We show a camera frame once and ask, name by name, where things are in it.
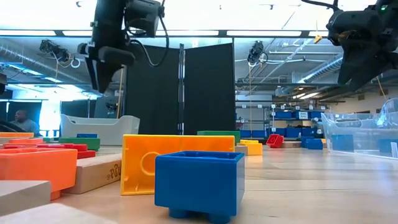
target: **black curtain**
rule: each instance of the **black curtain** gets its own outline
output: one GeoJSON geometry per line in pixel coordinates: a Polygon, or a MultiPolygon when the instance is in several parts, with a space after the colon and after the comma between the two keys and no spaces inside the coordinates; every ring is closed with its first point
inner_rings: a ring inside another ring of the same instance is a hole
{"type": "MultiPolygon", "coordinates": [[[[146,46],[154,63],[163,47],[146,46]]],[[[127,69],[124,114],[140,119],[139,134],[178,134],[178,49],[159,67],[142,59],[127,69]]]]}
{"type": "Polygon", "coordinates": [[[184,134],[235,130],[233,45],[187,49],[184,134]]]}
{"type": "Polygon", "coordinates": [[[76,116],[79,118],[88,118],[90,108],[90,117],[94,117],[95,100],[73,100],[61,102],[61,114],[76,116]]]}
{"type": "Polygon", "coordinates": [[[39,124],[40,110],[42,109],[42,102],[13,102],[10,101],[8,106],[7,121],[15,120],[15,113],[18,110],[26,110],[29,114],[29,119],[39,124]]]}

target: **white label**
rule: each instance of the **white label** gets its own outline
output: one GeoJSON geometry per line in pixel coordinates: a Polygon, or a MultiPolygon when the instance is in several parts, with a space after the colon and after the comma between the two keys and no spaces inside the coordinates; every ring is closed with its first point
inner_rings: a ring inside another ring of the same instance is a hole
{"type": "Polygon", "coordinates": [[[298,118],[299,119],[308,119],[308,112],[299,111],[298,112],[298,118]]]}

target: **green block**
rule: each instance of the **green block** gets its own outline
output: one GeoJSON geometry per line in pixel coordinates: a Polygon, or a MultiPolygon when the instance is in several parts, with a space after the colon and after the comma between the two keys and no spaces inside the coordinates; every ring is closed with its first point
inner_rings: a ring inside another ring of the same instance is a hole
{"type": "Polygon", "coordinates": [[[235,144],[241,142],[240,131],[198,131],[202,136],[235,136],[235,144]]]}
{"type": "Polygon", "coordinates": [[[98,151],[100,149],[99,138],[60,138],[58,143],[86,144],[87,149],[98,151]]]}

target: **yellow block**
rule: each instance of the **yellow block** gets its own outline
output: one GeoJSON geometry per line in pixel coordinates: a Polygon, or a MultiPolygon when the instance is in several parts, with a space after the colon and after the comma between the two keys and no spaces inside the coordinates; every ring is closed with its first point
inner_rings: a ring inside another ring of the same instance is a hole
{"type": "Polygon", "coordinates": [[[249,156],[259,156],[262,155],[262,144],[261,143],[249,143],[246,144],[248,147],[249,156]]]}
{"type": "Polygon", "coordinates": [[[158,155],[193,151],[234,152],[234,136],[123,136],[121,195],[155,192],[155,158],[158,155]]]}

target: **man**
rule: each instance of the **man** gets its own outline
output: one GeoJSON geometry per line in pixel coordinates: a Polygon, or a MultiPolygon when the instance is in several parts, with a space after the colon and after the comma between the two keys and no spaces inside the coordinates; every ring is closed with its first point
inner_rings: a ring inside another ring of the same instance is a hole
{"type": "Polygon", "coordinates": [[[15,121],[12,121],[11,124],[15,124],[28,133],[34,133],[35,136],[40,136],[39,125],[28,118],[26,110],[17,111],[15,113],[15,121]]]}

